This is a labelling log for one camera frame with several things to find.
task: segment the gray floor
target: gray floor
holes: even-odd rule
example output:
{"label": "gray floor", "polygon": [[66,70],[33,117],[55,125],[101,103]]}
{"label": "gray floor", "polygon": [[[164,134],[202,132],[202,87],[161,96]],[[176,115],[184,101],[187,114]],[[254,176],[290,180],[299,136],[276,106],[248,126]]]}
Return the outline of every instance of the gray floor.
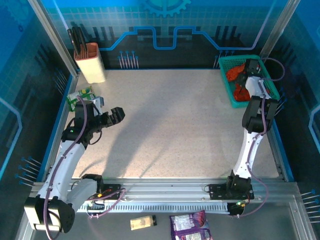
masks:
{"label": "gray floor", "polygon": [[[77,89],[87,86],[80,76]],[[219,70],[111,70],[106,82],[92,86],[104,97],[104,112],[122,107],[126,116],[87,148],[74,177],[219,178],[237,162],[245,109],[231,107]],[[278,176],[267,138],[253,172]]]}
{"label": "gray floor", "polygon": [[[257,207],[247,206],[246,211]],[[59,240],[170,240],[169,213],[156,213],[157,226],[131,231],[130,219],[152,213],[110,213],[99,219],[88,219],[77,213],[70,232]],[[294,240],[298,239],[291,213],[285,205],[266,204],[253,215],[236,219],[227,215],[207,214],[214,240]],[[34,234],[33,240],[46,239],[45,232]]]}

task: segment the small box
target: small box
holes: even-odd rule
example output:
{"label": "small box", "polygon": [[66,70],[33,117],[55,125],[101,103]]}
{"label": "small box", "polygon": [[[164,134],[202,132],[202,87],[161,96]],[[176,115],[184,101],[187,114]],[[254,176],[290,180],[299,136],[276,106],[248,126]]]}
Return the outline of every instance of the small box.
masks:
{"label": "small box", "polygon": [[143,229],[157,225],[156,215],[143,216],[130,220],[131,230]]}
{"label": "small box", "polygon": [[89,84],[104,82],[106,80],[105,67],[102,62],[98,44],[96,42],[87,43],[87,52],[85,52],[82,45],[80,47],[80,54],[76,55],[74,52],[73,57],[86,81]]}

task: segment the green basket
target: green basket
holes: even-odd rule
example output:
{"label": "green basket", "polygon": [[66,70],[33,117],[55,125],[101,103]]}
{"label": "green basket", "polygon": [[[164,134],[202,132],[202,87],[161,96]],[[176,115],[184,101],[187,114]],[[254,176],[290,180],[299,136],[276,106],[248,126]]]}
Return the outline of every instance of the green basket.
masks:
{"label": "green basket", "polygon": [[[226,73],[237,66],[240,66],[246,62],[247,59],[258,59],[261,67],[261,73],[264,78],[270,78],[269,73],[264,65],[264,63],[260,60],[260,57],[257,55],[238,55],[238,56],[223,56],[219,58],[219,65],[221,69],[221,76],[226,88],[226,92],[229,95],[229,99],[231,101],[231,105],[233,108],[244,108],[248,105],[248,101],[236,101],[234,98],[234,91],[236,89],[236,84],[234,81],[228,82]],[[276,89],[276,86],[272,81],[265,80],[264,86],[266,89],[270,91],[269,95],[271,98],[279,100],[280,96]]]}

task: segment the glass panel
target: glass panel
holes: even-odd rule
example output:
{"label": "glass panel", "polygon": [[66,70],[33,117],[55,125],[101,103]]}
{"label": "glass panel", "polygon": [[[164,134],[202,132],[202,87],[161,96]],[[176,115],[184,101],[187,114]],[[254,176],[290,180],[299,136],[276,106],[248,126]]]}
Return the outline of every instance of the glass panel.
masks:
{"label": "glass panel", "polygon": [[[43,4],[71,51],[67,29],[81,27],[87,41],[98,43],[106,68],[137,68],[138,57],[140,68],[154,69],[218,68],[221,56],[259,54],[286,2],[44,0]],[[131,57],[132,64],[125,64]]]}
{"label": "glass panel", "polygon": [[22,158],[42,162],[70,73],[26,0],[0,1],[0,23],[0,236],[11,240],[39,169]]}
{"label": "glass panel", "polygon": [[[301,192],[320,190],[320,2],[303,0],[271,53],[285,65],[283,110],[276,116],[293,176]],[[267,64],[273,77],[279,68]]]}

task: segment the pen holder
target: pen holder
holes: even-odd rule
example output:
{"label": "pen holder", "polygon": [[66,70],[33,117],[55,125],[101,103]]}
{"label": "pen holder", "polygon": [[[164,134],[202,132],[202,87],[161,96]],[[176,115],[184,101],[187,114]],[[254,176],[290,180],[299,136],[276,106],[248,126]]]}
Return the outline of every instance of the pen holder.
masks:
{"label": "pen holder", "polygon": [[98,44],[90,42],[86,44],[87,52],[84,46],[80,46],[80,54],[73,53],[74,60],[78,64],[86,81],[89,84],[102,83],[106,80],[105,68],[101,59]]}

